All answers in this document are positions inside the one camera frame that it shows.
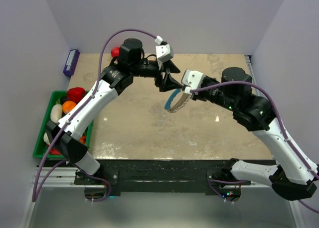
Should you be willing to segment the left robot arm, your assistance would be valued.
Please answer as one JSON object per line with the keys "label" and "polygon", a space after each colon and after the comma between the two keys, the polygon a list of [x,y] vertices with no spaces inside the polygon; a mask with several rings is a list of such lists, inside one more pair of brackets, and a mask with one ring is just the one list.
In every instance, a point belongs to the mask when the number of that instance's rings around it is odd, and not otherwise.
{"label": "left robot arm", "polygon": [[134,77],[153,78],[161,92],[181,87],[171,76],[172,73],[180,73],[172,62],[172,47],[160,41],[159,37],[156,43],[156,60],[153,61],[145,57],[140,40],[126,39],[119,47],[118,55],[75,108],[58,122],[49,121],[45,126],[49,142],[67,161],[82,169],[91,184],[99,184],[103,180],[103,169],[79,139],[100,111],[130,86]]}

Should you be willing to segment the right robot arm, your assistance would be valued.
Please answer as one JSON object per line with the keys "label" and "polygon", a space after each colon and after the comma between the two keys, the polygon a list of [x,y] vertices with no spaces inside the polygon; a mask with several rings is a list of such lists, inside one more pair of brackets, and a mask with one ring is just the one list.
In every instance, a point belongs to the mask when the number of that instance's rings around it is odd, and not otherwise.
{"label": "right robot arm", "polygon": [[232,158],[213,177],[229,185],[242,180],[257,182],[289,201],[311,198],[317,190],[318,165],[289,136],[273,101],[253,94],[251,85],[252,77],[242,68],[229,67],[223,70],[221,81],[205,75],[195,97],[232,111],[234,120],[266,145],[277,164]]}

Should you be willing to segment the blue grey keyring with rings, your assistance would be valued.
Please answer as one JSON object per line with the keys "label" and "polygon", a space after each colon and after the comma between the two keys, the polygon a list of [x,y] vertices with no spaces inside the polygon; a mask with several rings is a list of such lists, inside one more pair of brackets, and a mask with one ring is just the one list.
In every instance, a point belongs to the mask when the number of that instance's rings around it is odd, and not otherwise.
{"label": "blue grey keyring with rings", "polygon": [[[176,113],[178,110],[182,109],[192,97],[192,93],[190,92],[191,90],[191,87],[174,90],[168,98],[167,102],[165,103],[164,109],[169,113]],[[175,99],[175,97],[181,92],[183,92],[183,94],[181,95],[179,100],[174,105],[172,105],[172,102]]]}

